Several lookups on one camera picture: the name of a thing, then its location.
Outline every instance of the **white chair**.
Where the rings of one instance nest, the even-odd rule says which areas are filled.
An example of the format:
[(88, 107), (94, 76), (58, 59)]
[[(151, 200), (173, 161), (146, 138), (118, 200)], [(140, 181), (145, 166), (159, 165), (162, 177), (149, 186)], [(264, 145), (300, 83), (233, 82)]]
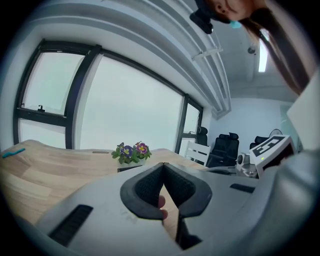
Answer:
[(209, 158), (210, 150), (211, 150), (210, 146), (204, 146), (204, 145), (200, 145), (200, 144), (188, 141), (186, 145), (186, 151), (185, 151), (184, 157), (185, 158), (191, 157), (194, 160), (201, 161), (203, 162), (203, 165), (206, 166)]

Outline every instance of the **flower pot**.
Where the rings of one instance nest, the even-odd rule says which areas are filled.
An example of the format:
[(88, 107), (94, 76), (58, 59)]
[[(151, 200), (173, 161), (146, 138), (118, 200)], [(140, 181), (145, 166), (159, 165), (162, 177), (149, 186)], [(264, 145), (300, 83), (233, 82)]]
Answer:
[(129, 168), (129, 167), (135, 167), (135, 166), (144, 166), (146, 163), (146, 159), (140, 159), (139, 162), (135, 163), (135, 162), (131, 162), (131, 163), (119, 163), (118, 162), (118, 167), (119, 168)]

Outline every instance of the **brown hair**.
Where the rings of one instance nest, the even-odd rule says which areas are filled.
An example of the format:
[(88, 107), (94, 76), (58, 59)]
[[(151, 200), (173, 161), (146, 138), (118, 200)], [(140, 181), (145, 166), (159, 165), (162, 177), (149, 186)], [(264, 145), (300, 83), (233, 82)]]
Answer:
[[(239, 22), (251, 35), (263, 41), (284, 80), (300, 95), (307, 86), (309, 77), (292, 43), (271, 11), (267, 8), (258, 9), (249, 18)], [(261, 29), (268, 31), (269, 40)]]

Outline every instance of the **table top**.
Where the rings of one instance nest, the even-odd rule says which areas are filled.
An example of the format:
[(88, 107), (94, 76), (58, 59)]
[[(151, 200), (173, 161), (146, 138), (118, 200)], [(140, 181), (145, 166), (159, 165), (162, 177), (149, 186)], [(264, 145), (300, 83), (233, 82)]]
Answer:
[[(0, 157), (1, 188), (11, 210), (35, 224), (51, 207), (65, 199), (88, 182), (117, 173), (118, 161), (112, 150), (73, 150), (47, 146), (35, 140), (26, 140), (1, 153), (24, 151)], [(151, 150), (148, 164), (169, 162), (194, 169), (203, 165), (184, 158), (168, 149)], [(163, 221), (165, 229), (174, 239), (178, 224), (178, 209), (165, 187), (161, 195), (166, 199), (163, 209), (168, 217)]]

